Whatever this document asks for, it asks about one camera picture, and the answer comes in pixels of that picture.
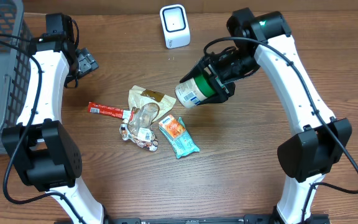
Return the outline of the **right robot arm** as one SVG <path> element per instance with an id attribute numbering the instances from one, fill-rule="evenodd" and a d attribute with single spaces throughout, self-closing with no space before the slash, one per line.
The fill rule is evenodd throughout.
<path id="1" fill-rule="evenodd" d="M 262 69 L 267 74 L 290 125 L 291 138 L 277 149 L 286 175 L 281 199 L 270 215 L 246 215 L 246 223 L 327 223 L 327 215 L 311 213 L 318 185 L 337 163 L 352 128 L 337 119 L 314 88 L 295 47 L 284 16 L 234 11 L 226 27 L 232 47 L 205 52 L 177 85 L 175 94 L 186 108 L 223 103 L 235 82 Z"/>

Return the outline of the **red snack stick packet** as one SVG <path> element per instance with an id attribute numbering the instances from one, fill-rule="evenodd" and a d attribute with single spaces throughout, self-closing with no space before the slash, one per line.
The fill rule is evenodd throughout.
<path id="1" fill-rule="evenodd" d="M 119 118 L 122 120 L 127 119 L 128 121 L 131 121 L 134 116 L 134 112 L 131 110 L 123 110 L 123 109 L 114 108 L 111 106 L 101 105 L 101 104 L 94 103 L 94 102 L 88 103 L 88 112 L 94 113 L 94 114 L 102 114 L 105 116 Z"/>

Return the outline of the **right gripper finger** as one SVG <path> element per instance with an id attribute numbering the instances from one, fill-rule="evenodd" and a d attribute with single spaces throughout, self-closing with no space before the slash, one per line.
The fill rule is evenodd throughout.
<path id="1" fill-rule="evenodd" d="M 197 78 L 197 86 L 206 99 L 201 100 L 200 105 L 224 103 L 234 95 L 236 85 L 234 82 L 224 83 L 218 76 Z"/>
<path id="2" fill-rule="evenodd" d="M 198 76 L 202 76 L 207 83 L 210 83 L 209 76 L 210 74 L 205 70 L 210 64 L 210 60 L 208 58 L 201 58 L 200 61 L 180 80 L 180 83 L 184 83 L 191 78 L 196 78 Z"/>

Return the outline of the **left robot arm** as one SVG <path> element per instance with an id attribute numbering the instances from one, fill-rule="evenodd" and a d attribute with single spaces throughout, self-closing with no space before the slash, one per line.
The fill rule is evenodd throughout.
<path id="1" fill-rule="evenodd" d="M 29 41 L 30 82 L 16 125 L 2 131 L 10 157 L 6 174 L 15 169 L 21 181 L 41 194 L 30 203 L 54 198 L 71 223 L 108 223 L 109 217 L 82 179 L 78 146 L 62 125 L 63 89 L 98 69 L 88 49 L 79 49 L 78 25 L 62 13 L 47 14 L 46 32 Z"/>

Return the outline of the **beige dog bone treat bag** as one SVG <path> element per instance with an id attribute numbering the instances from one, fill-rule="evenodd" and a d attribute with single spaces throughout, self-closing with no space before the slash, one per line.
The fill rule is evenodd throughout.
<path id="1" fill-rule="evenodd" d="M 129 109 L 125 110 L 119 128 L 122 139 L 142 149 L 156 151 L 158 139 L 152 123 L 169 112 L 175 102 L 174 97 L 134 85 L 129 90 Z"/>

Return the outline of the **small green lidded jar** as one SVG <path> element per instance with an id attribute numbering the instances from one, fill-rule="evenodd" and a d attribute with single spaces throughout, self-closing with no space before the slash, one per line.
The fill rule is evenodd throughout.
<path id="1" fill-rule="evenodd" d="M 175 94 L 185 108 L 193 108 L 216 94 L 205 74 L 197 75 L 175 87 Z"/>

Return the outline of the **teal orange tissue pack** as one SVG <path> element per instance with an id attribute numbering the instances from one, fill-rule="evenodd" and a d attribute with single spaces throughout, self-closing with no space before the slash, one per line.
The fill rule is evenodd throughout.
<path id="1" fill-rule="evenodd" d="M 186 129 L 182 117 L 179 117 L 177 120 Z M 181 159 L 182 157 L 189 156 L 194 152 L 200 152 L 200 148 L 194 143 L 187 129 L 182 136 L 176 139 L 171 139 L 162 128 L 159 127 L 159 130 L 163 133 L 163 135 L 167 138 L 167 140 L 171 144 L 177 159 Z"/>

